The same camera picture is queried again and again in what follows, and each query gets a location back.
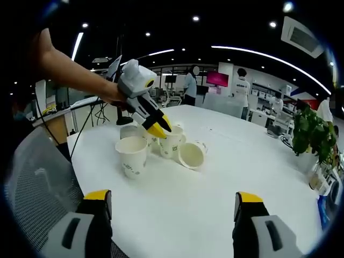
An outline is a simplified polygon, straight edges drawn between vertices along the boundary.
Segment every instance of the white flower pot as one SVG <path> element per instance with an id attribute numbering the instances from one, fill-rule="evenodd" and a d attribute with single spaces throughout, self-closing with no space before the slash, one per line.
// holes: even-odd
<path id="1" fill-rule="evenodd" d="M 297 167 L 298 170 L 308 176 L 310 172 L 314 170 L 314 166 L 318 162 L 318 157 L 311 152 L 301 153 L 299 157 L 297 157 Z"/>

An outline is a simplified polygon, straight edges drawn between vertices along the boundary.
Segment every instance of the person in white shirt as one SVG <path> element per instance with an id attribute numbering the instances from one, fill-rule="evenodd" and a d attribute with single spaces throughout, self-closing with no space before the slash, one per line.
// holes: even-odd
<path id="1" fill-rule="evenodd" d="M 275 96 L 271 98 L 271 104 L 273 106 L 273 111 L 277 114 L 281 113 L 283 109 L 283 100 L 281 99 L 282 94 L 280 92 L 276 92 Z"/>
<path id="2" fill-rule="evenodd" d="M 195 106 L 196 94 L 197 94 L 197 84 L 196 84 L 196 75 L 199 74 L 198 66 L 191 66 L 188 74 L 185 77 L 185 86 L 186 92 L 184 94 L 184 104 Z"/>
<path id="3" fill-rule="evenodd" d="M 329 110 L 329 97 L 327 97 L 320 103 L 317 115 L 324 121 L 333 123 L 333 116 L 331 111 Z"/>
<path id="4" fill-rule="evenodd" d="M 243 68 L 239 68 L 237 71 L 239 78 L 235 81 L 235 93 L 234 97 L 243 103 L 243 109 L 241 114 L 241 119 L 246 120 L 247 112 L 248 112 L 248 100 L 247 96 L 250 91 L 250 84 L 246 81 L 245 76 L 247 72 Z"/>

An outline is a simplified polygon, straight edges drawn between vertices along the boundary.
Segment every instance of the ceiling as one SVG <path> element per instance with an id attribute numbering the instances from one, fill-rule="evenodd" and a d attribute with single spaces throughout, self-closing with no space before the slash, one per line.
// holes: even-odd
<path id="1" fill-rule="evenodd" d="M 319 39 L 331 49 L 336 49 L 338 45 L 327 40 L 333 35 L 333 26 L 324 30 L 325 33 L 319 29 L 320 25 L 327 24 L 326 18 L 331 10 L 318 5 L 309 6 L 301 1 L 294 3 L 295 9 L 288 16 L 319 33 Z M 324 97 L 325 91 L 318 84 L 285 64 L 251 53 L 211 48 L 213 45 L 232 46 L 275 56 L 306 71 L 333 91 L 332 67 L 325 54 L 314 59 L 281 41 L 286 15 L 282 11 L 283 4 L 284 1 L 278 0 L 227 1 L 227 4 L 179 0 L 168 3 L 97 0 L 96 4 L 91 0 L 70 1 L 56 15 L 50 31 L 54 46 L 69 56 L 77 34 L 84 32 L 75 61 L 88 69 L 107 68 L 110 64 L 97 65 L 92 63 L 94 58 L 114 58 L 122 53 L 122 60 L 127 61 L 174 49 L 174 52 L 143 57 L 140 64 L 146 67 L 176 63 L 217 64 L 231 59 L 235 65 L 261 70 L 305 89 L 314 97 L 317 97 L 316 94 Z M 199 17 L 198 22 L 192 20 L 195 15 Z M 276 28 L 269 26 L 271 21 L 277 23 Z M 89 26 L 82 28 L 83 23 Z M 146 32 L 150 33 L 150 37 L 145 35 Z M 340 67 L 340 53 L 336 54 Z"/>

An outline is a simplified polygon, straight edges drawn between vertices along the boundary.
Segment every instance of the desk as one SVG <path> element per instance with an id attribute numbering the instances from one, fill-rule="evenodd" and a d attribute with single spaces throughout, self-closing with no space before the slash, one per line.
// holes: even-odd
<path id="1" fill-rule="evenodd" d="M 317 194 L 296 170 L 291 149 L 236 117 L 187 105 L 163 111 L 184 124 L 188 141 L 207 144 L 199 171 L 149 154 L 146 177 L 126 178 L 114 148 L 116 125 L 82 132 L 73 154 L 84 194 L 112 191 L 113 240 L 123 252 L 130 258 L 233 257 L 237 191 L 262 197 L 269 213 L 294 231 L 300 250 L 310 250 L 322 234 Z M 69 151 L 76 137 L 68 137 Z"/>

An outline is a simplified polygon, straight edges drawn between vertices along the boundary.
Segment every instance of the ceiling light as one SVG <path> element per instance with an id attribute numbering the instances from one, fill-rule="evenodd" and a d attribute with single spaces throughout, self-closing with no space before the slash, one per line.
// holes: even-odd
<path id="1" fill-rule="evenodd" d="M 294 5 L 291 2 L 284 3 L 283 12 L 291 12 L 294 9 Z"/>
<path id="2" fill-rule="evenodd" d="M 159 52 L 155 52 L 149 55 L 158 55 L 158 54 L 162 54 L 162 53 L 166 53 L 166 52 L 172 52 L 174 51 L 174 49 L 169 49 L 169 50 L 163 50 L 163 51 L 159 51 Z"/>
<path id="3" fill-rule="evenodd" d="M 303 71 L 301 68 L 298 68 L 297 66 L 294 66 L 291 63 L 288 63 L 282 59 L 276 58 L 272 55 L 268 55 L 268 54 L 264 54 L 261 52 L 257 52 L 257 51 L 253 51 L 253 50 L 249 50 L 249 49 L 245 49 L 245 48 L 239 48 L 239 47 L 224 47 L 224 46 L 211 46 L 212 48 L 221 48 L 221 49 L 231 49 L 231 50 L 237 50 L 237 51 L 243 51 L 243 52 L 248 52 L 248 53 L 252 53 L 252 54 L 257 54 L 257 55 L 261 55 L 261 56 L 265 56 L 266 58 L 271 58 L 274 59 L 278 62 L 281 62 L 287 66 L 290 66 L 292 68 L 294 68 L 295 70 L 298 70 L 300 73 L 303 73 L 304 75 L 306 75 L 308 78 L 312 79 L 313 81 L 315 81 L 318 85 L 320 85 L 329 95 L 331 95 L 331 92 L 321 83 L 319 82 L 317 79 L 315 79 L 312 75 L 310 75 L 309 73 L 307 73 L 306 71 Z"/>
<path id="4" fill-rule="evenodd" d="M 73 55 L 71 56 L 72 61 L 74 61 L 74 59 L 75 59 L 77 49 L 79 48 L 80 41 L 82 39 L 82 35 L 84 35 L 84 33 L 80 32 L 76 38 L 76 42 L 75 42 L 75 46 L 74 46 L 74 50 L 73 50 Z"/>
<path id="5" fill-rule="evenodd" d="M 269 23 L 269 25 L 270 25 L 271 28 L 276 28 L 276 26 L 277 26 L 277 24 L 274 21 Z"/>

